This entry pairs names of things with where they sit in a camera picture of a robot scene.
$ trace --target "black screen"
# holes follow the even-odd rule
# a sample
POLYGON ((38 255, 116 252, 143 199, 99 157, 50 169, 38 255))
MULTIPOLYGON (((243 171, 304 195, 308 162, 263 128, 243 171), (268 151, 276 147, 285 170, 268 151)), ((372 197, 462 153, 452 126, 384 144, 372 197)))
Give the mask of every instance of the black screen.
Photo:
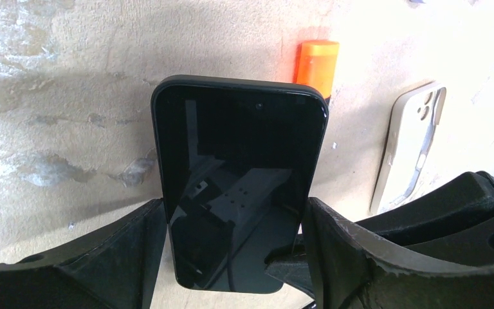
POLYGON ((271 293, 265 259, 290 251, 326 125, 316 96, 168 86, 153 107, 177 280, 271 293))

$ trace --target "black plastic bracket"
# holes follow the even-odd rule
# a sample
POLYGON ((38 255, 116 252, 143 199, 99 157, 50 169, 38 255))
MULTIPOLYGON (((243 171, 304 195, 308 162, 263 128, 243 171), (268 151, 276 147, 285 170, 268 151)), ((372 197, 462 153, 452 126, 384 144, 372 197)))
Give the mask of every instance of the black plastic bracket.
POLYGON ((494 308, 494 178, 488 173, 464 173, 357 223, 310 198, 302 230, 306 251, 295 255, 305 258, 294 269, 279 267, 285 257, 275 258, 267 271, 313 295, 316 304, 307 308, 494 308))
POLYGON ((0 308, 149 308, 167 231, 161 200, 69 243, 0 264, 0 308))

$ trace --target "orange cap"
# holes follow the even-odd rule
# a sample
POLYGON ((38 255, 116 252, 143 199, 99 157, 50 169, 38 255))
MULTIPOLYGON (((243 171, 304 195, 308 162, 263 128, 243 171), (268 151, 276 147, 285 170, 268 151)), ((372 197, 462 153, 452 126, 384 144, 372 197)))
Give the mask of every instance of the orange cap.
POLYGON ((303 42, 295 82, 314 87, 324 98, 330 97, 339 48, 340 44, 332 41, 303 42))

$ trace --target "phone case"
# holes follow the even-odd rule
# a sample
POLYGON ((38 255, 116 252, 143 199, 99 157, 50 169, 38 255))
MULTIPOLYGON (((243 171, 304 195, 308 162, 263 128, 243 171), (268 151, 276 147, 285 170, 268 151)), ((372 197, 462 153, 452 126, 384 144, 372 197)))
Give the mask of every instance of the phone case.
POLYGON ((446 88, 432 82, 397 99, 370 205, 372 214, 399 207, 414 191, 440 121, 445 98, 446 88))

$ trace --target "white plastic object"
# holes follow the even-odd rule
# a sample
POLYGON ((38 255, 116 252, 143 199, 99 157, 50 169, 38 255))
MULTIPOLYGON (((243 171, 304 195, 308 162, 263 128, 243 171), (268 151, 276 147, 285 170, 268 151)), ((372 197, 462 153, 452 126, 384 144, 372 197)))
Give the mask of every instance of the white plastic object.
POLYGON ((393 106, 387 145, 370 212, 399 207, 416 187, 440 121, 446 88, 432 82, 401 95, 393 106))

